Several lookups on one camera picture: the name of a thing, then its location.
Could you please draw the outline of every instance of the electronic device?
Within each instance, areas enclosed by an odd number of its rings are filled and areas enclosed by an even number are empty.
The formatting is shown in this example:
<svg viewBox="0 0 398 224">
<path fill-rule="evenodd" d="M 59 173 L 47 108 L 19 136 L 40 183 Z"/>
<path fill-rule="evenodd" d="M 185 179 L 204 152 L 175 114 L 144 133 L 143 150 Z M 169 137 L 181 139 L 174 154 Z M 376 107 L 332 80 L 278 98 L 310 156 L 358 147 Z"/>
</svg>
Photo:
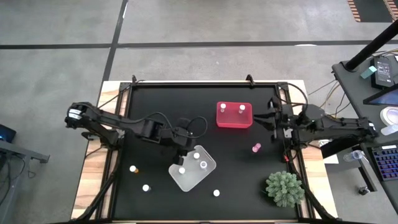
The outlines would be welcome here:
<svg viewBox="0 0 398 224">
<path fill-rule="evenodd" d="M 398 106 L 398 84 L 366 98 L 363 100 L 363 104 Z"/>
<path fill-rule="evenodd" d="M 373 159 L 377 164 L 382 180 L 398 179 L 398 150 L 396 147 L 380 148 L 373 151 Z"/>
<path fill-rule="evenodd" d="M 17 134 L 16 131 L 0 124 L 0 141 L 6 141 L 8 143 L 12 143 L 12 140 L 14 140 L 16 134 Z"/>
<path fill-rule="evenodd" d="M 376 71 L 371 76 L 373 88 L 382 90 L 394 84 L 391 78 L 391 62 L 387 57 L 374 57 L 371 60 L 371 65 L 376 68 Z"/>
</svg>

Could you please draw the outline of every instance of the concrete floor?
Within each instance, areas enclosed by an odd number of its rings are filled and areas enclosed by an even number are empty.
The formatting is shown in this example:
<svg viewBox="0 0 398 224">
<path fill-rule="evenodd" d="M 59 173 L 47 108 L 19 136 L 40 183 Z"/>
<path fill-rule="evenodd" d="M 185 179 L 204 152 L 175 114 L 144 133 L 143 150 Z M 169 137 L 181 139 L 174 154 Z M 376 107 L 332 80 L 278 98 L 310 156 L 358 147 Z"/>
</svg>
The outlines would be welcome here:
<svg viewBox="0 0 398 224">
<path fill-rule="evenodd" d="M 0 45 L 111 43 L 121 0 L 0 0 Z M 388 23 L 357 23 L 345 0 L 130 0 L 119 43 L 188 41 L 370 40 Z M 398 46 L 388 45 L 387 49 Z M 333 79 L 331 66 L 361 45 L 118 49 L 110 80 L 302 79 L 307 92 Z M 16 144 L 51 154 L 33 163 L 13 223 L 67 221 L 87 142 L 65 128 L 74 101 L 96 103 L 108 49 L 0 50 L 0 123 L 17 130 Z M 322 104 L 328 89 L 310 96 Z M 337 91 L 326 108 L 340 102 Z M 353 117 L 349 106 L 341 116 Z M 329 174 L 339 217 L 396 223 L 378 192 L 358 196 L 357 170 Z"/>
</svg>

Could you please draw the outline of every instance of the computer screen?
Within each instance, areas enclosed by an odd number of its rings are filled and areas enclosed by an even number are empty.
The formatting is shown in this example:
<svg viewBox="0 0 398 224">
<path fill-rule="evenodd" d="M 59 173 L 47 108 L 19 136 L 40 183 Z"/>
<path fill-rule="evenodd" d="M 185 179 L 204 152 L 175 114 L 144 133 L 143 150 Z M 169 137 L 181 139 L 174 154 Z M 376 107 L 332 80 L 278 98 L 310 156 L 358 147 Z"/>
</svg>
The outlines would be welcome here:
<svg viewBox="0 0 398 224">
<path fill-rule="evenodd" d="M 367 105 L 398 106 L 398 84 L 366 98 L 363 103 Z"/>
</svg>

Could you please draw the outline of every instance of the red container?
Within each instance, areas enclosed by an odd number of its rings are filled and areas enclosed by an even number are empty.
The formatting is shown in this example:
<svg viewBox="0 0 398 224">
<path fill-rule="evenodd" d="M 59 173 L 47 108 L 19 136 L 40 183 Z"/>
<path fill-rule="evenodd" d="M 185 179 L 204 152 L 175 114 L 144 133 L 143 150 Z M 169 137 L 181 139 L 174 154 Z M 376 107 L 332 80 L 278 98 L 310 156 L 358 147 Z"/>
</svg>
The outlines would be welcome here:
<svg viewBox="0 0 398 224">
<path fill-rule="evenodd" d="M 221 112 L 222 103 L 226 105 L 224 112 Z M 241 105 L 245 109 L 239 113 Z M 221 128 L 248 128 L 253 123 L 252 106 L 250 103 L 218 102 L 216 122 Z"/>
</svg>

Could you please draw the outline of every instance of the wooden board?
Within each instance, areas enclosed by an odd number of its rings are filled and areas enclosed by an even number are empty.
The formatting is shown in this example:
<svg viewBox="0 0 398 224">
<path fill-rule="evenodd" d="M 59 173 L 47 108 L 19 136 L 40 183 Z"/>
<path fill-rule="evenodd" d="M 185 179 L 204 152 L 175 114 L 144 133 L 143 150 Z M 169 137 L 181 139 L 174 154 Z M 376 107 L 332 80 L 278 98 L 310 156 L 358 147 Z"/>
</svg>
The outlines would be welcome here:
<svg viewBox="0 0 398 224">
<path fill-rule="evenodd" d="M 210 82 L 242 82 L 242 81 L 210 81 Z M 261 80 L 256 82 L 289 82 L 297 85 L 300 89 L 305 91 L 305 85 L 303 80 Z M 121 81 L 107 81 L 103 83 L 103 87 L 101 89 L 101 95 L 99 98 L 98 105 L 102 105 L 106 101 L 110 100 L 112 97 L 116 96 L 119 92 L 119 85 Z M 299 90 L 289 87 L 290 99 L 295 103 L 304 103 L 305 99 Z M 125 106 L 126 106 L 126 95 L 123 96 L 121 113 L 124 114 Z M 116 100 L 108 103 L 106 106 L 102 107 L 103 110 L 114 113 L 114 109 L 116 107 Z M 300 112 L 301 108 L 296 106 L 294 108 L 295 114 Z M 99 148 L 99 141 L 90 141 L 88 143 L 87 154 L 95 149 Z M 328 175 L 326 173 L 325 164 L 323 163 L 322 153 L 319 149 L 308 147 L 302 150 L 305 170 L 307 172 L 308 183 L 311 191 L 319 200 L 319 202 L 325 207 L 325 209 L 334 217 L 337 217 L 337 211 L 335 207 L 335 201 L 333 200 L 333 195 L 331 193 Z M 81 172 L 80 182 L 76 194 L 75 204 L 72 210 L 71 218 L 79 217 L 86 209 L 87 206 L 95 198 L 95 195 L 100 191 L 101 180 L 104 171 L 106 159 L 106 149 L 100 149 L 98 152 L 90 155 L 83 164 L 83 169 Z M 109 207 L 109 195 L 110 190 L 107 192 L 104 206 L 103 206 L 103 217 L 108 213 Z M 302 203 L 302 211 L 303 216 L 308 217 L 308 210 L 305 201 Z"/>
</svg>

